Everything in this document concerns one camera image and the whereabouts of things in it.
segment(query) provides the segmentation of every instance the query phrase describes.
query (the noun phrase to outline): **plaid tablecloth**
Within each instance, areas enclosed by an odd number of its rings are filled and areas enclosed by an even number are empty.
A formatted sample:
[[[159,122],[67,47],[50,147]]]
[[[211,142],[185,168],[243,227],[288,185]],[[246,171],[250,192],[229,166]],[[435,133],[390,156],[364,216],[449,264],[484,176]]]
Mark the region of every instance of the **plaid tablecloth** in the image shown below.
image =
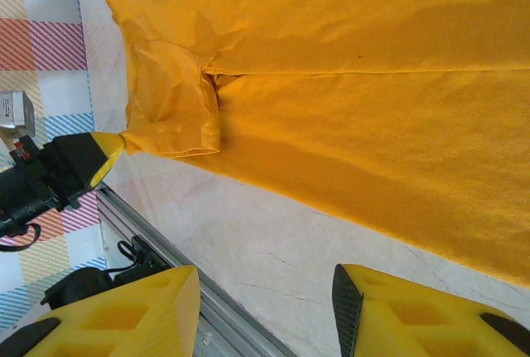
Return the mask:
[[[94,130],[79,0],[0,0],[0,89],[28,93],[39,144]],[[8,166],[0,149],[0,170]],[[43,231],[34,247],[0,253],[0,332],[73,268],[106,266],[95,195],[81,203],[75,212],[49,211],[36,220]]]

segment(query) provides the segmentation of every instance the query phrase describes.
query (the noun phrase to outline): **t-shirt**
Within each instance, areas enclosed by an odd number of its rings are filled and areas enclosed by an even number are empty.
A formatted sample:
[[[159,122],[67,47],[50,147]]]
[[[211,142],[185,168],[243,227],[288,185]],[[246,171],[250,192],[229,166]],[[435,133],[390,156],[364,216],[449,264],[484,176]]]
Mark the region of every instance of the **t-shirt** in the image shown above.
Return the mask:
[[[530,0],[107,1],[128,152],[530,284]]]

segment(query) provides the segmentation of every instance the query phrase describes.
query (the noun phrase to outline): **yellow plastic part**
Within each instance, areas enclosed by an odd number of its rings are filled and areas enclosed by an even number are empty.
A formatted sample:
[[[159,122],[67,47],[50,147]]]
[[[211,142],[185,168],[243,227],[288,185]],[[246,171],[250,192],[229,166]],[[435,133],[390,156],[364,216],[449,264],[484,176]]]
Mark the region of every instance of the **yellow plastic part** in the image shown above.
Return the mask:
[[[61,324],[27,357],[191,357],[199,309],[197,269],[169,269],[50,312]]]
[[[90,187],[96,187],[118,160],[125,148],[125,141],[120,135],[114,133],[91,132],[90,135],[98,143],[105,156],[108,157],[107,162],[99,169],[90,182]]]
[[[343,265],[364,294],[354,357],[524,357],[480,314],[492,307],[356,265]]]

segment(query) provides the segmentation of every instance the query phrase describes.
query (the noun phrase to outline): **black cable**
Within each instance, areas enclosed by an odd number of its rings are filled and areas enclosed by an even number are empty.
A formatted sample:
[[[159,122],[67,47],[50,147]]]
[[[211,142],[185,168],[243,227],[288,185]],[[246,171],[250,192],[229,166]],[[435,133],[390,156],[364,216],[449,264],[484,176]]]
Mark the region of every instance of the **black cable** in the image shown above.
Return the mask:
[[[119,273],[124,272],[125,270],[128,270],[129,268],[133,268],[138,264],[138,260],[140,258],[139,253],[137,253],[134,250],[134,247],[127,243],[126,241],[119,241],[118,242],[118,251],[127,259],[132,261],[132,264],[125,268],[108,268],[107,270],[104,270],[105,273]]]
[[[36,241],[41,237],[41,226],[38,224],[30,223],[27,225],[27,227],[33,228],[33,241],[31,241],[29,244],[26,245],[18,245],[18,246],[11,246],[11,245],[2,245],[0,244],[0,252],[21,252],[28,248],[30,248]]]

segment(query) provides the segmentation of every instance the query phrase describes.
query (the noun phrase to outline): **white marble surface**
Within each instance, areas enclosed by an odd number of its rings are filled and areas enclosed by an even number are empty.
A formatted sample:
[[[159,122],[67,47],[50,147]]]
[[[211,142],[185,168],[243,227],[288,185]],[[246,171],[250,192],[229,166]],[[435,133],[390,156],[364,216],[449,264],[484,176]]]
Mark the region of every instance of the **white marble surface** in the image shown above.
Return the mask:
[[[104,0],[81,0],[96,128],[124,128],[125,57]],[[337,263],[357,263],[495,306],[530,326],[530,289],[447,262],[293,200],[147,154],[107,179],[299,355],[339,355]]]

